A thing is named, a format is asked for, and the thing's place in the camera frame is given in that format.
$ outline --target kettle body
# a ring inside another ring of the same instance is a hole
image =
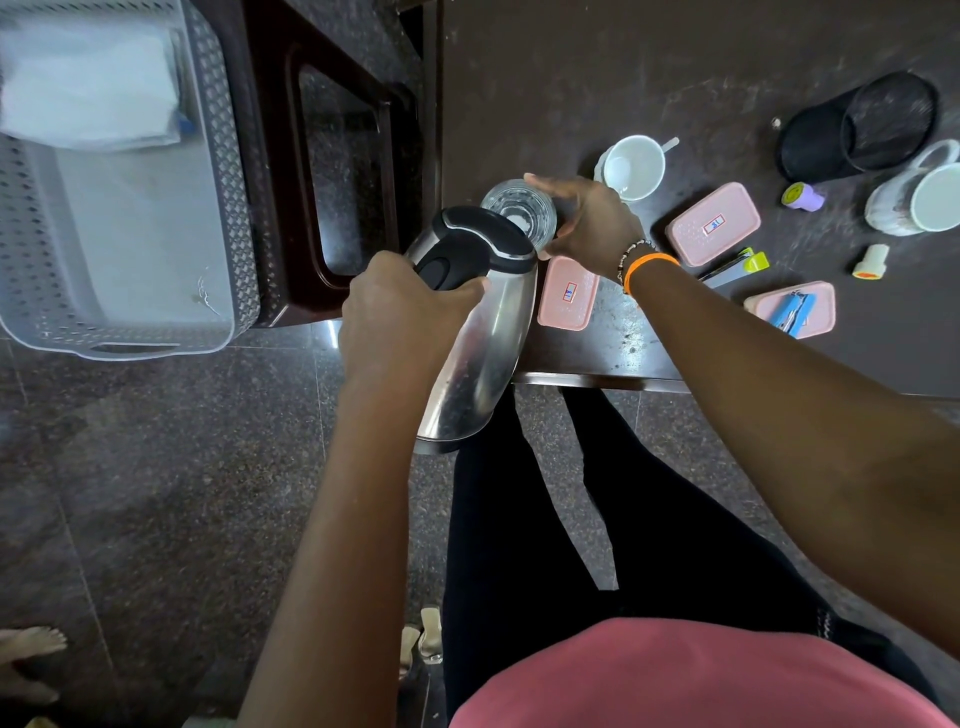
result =
[[[414,452],[451,452],[490,421],[514,375],[533,318],[537,253],[495,212],[441,210],[407,251],[434,290],[486,276],[490,287],[464,322],[430,392]]]

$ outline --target table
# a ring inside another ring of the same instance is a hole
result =
[[[742,182],[763,220],[748,242],[772,266],[725,295],[742,302],[828,280],[837,326],[810,346],[898,391],[960,399],[960,229],[893,238],[869,228],[864,203],[889,173],[818,185],[828,202],[816,213],[781,207],[787,183],[771,125],[909,68],[942,94],[934,138],[960,135],[951,40],[960,4],[441,1],[445,206],[479,204],[494,184],[527,171],[592,177],[603,150],[631,133],[678,136],[660,189],[636,204],[659,244],[668,247],[663,228],[679,212],[724,182]],[[886,277],[851,277],[877,242],[893,246]],[[533,324],[516,378],[685,391],[642,312],[608,281],[584,331]]]

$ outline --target pink lid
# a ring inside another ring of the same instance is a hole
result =
[[[797,334],[798,339],[805,339],[807,336],[827,333],[836,326],[836,292],[833,290],[832,283],[827,283],[825,280],[814,280],[812,283],[791,285],[777,291],[770,291],[770,293],[751,296],[743,302],[743,307],[764,321],[770,321],[774,314],[777,313],[780,302],[794,291],[812,293],[817,297],[817,302],[813,305],[813,310],[810,311],[810,315],[806,317],[806,323],[800,328],[800,333]]]
[[[760,213],[740,182],[728,182],[711,192],[666,227],[684,263],[709,263],[760,227]]]
[[[572,258],[550,258],[540,296],[537,323],[545,327],[582,331],[590,323],[600,277]]]

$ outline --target white cup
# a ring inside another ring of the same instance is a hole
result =
[[[939,164],[927,160],[940,150]],[[892,180],[874,190],[865,217],[870,227],[889,235],[940,232],[960,225],[960,142],[931,144]]]
[[[643,134],[626,136],[600,156],[593,178],[615,190],[624,202],[642,200],[660,186],[666,170],[664,153],[679,143],[677,137],[661,146]]]

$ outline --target black mesh pen holder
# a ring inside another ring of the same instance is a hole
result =
[[[791,182],[825,182],[899,166],[933,136],[940,94],[898,71],[794,116],[780,133],[777,166]]]

